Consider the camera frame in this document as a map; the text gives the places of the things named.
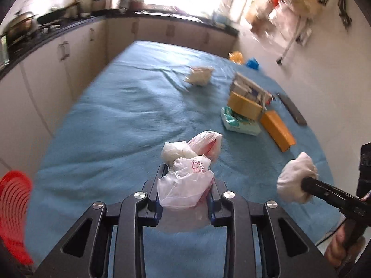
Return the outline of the right hand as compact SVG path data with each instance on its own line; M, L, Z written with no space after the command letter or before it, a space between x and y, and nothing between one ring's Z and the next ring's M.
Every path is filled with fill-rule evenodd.
M342 264L354 262L365 247L365 237L361 236L349 249L345 248L345 242L348 238L346 233L351 227L350 221L345 220L325 250L324 257L336 269Z

